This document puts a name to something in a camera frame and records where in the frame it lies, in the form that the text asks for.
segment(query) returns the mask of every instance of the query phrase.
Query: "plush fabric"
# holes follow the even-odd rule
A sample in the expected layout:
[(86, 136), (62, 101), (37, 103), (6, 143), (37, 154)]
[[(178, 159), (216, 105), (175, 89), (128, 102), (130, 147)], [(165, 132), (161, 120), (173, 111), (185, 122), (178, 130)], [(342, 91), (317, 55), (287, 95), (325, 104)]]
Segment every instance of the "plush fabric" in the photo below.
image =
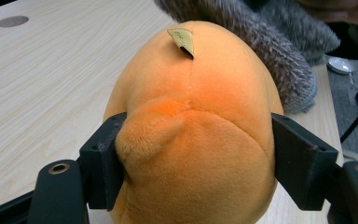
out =
[(155, 0), (176, 21), (210, 21), (237, 35), (267, 67), (285, 113), (307, 111), (316, 95), (311, 65), (339, 40), (294, 0)]
[(194, 59), (163, 30), (129, 62), (106, 108), (106, 119), (128, 113), (116, 141), (125, 181), (111, 216), (116, 224), (254, 223), (276, 187), (276, 86), (225, 28), (171, 28), (192, 32)]

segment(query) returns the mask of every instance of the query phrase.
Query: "orange fur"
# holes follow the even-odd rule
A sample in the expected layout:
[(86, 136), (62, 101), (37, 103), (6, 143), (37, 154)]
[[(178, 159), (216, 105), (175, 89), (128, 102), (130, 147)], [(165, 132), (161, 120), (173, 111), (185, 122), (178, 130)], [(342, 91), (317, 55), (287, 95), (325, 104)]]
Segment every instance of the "orange fur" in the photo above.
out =
[(276, 181), (270, 113), (282, 106), (269, 71), (228, 30), (204, 21), (194, 60), (164, 30), (114, 87), (105, 118), (127, 111), (117, 136), (126, 170), (116, 224), (250, 223)]

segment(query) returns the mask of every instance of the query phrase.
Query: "table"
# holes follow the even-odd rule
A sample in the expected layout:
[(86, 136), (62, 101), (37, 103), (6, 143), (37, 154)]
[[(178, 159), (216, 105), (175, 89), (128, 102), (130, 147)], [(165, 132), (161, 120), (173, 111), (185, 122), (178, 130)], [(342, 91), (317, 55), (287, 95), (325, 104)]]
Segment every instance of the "table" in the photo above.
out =
[[(48, 163), (77, 158), (102, 123), (121, 70), (174, 24), (151, 0), (19, 0), (0, 7), (0, 20), (13, 16), (29, 20), (0, 27), (0, 204), (34, 189)], [(326, 68), (315, 72), (316, 105), (292, 119), (340, 150)], [(327, 208), (302, 212), (279, 186), (259, 223), (325, 223)], [(104, 211), (90, 211), (90, 220), (111, 222)]]

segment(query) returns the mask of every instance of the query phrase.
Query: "gray furry fabric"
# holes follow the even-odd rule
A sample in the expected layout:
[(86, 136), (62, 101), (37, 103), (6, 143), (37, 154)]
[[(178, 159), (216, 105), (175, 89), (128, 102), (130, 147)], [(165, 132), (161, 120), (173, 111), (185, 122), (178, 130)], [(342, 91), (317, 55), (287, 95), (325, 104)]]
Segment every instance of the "gray furry fabric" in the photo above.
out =
[(339, 45), (336, 35), (292, 0), (155, 0), (174, 20), (210, 21), (241, 38), (274, 79), (285, 113), (307, 111), (316, 95), (311, 64)]

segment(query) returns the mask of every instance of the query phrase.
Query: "light wood table surface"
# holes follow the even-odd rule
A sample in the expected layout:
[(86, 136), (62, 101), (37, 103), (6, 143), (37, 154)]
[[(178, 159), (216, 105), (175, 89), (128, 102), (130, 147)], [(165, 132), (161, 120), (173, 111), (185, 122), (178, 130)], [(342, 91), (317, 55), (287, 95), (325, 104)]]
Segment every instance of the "light wood table surface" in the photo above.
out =
[[(154, 34), (174, 24), (152, 0), (19, 0), (0, 7), (0, 204), (34, 189), (39, 170), (76, 159), (102, 123), (117, 76)], [(315, 68), (316, 105), (294, 120), (340, 150), (325, 66)], [(325, 223), (278, 187), (259, 223)], [(111, 223), (104, 211), (91, 222)]]

